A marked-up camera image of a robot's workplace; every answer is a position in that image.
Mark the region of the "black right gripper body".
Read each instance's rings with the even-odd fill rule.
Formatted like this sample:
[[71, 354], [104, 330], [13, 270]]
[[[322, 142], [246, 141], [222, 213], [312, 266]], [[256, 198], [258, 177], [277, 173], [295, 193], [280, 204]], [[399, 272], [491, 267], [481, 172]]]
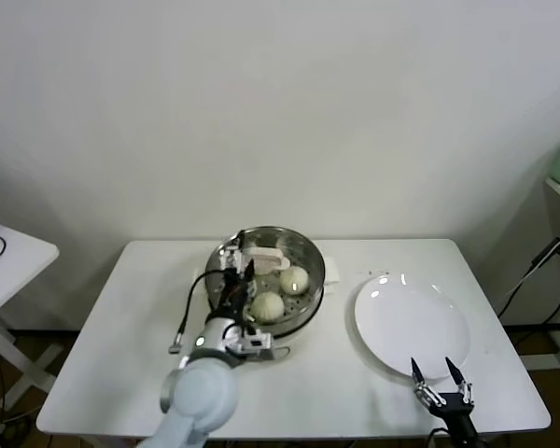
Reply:
[[474, 405], [464, 402], [458, 392], [440, 393], [440, 397], [444, 403], [431, 404], [428, 409], [446, 425], [454, 447], [483, 447], [483, 440], [470, 418]]

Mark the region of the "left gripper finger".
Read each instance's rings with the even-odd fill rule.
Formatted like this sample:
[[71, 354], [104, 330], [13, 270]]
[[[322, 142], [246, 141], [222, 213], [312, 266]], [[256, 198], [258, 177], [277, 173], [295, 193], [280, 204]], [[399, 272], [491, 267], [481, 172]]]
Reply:
[[243, 282], [245, 284], [245, 293], [247, 295], [255, 295], [257, 293], [257, 281], [255, 276], [255, 261], [251, 259], [246, 264], [243, 271]]
[[244, 270], [244, 241], [245, 231], [240, 230], [221, 244], [218, 250], [221, 270], [235, 270], [237, 273]]

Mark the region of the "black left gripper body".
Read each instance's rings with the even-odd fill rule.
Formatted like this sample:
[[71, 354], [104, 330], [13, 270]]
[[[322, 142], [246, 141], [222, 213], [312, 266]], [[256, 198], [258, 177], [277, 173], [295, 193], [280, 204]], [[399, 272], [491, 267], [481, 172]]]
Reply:
[[224, 272], [223, 288], [217, 303], [208, 319], [226, 318], [240, 327], [245, 325], [244, 309], [253, 295], [245, 293], [243, 275], [237, 272]]

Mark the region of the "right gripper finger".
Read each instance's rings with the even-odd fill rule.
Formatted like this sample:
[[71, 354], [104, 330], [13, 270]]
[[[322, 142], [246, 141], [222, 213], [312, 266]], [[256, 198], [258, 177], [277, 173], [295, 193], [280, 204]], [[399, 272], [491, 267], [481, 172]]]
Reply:
[[415, 359], [411, 358], [413, 392], [416, 398], [427, 408], [441, 408], [443, 406], [443, 398], [431, 386], [428, 385], [426, 379], [421, 372]]
[[448, 370], [457, 386], [458, 394], [462, 397], [462, 401], [465, 404], [473, 404], [473, 397], [472, 397], [472, 384], [469, 383], [462, 371], [454, 364], [454, 362], [446, 357], [445, 358]]

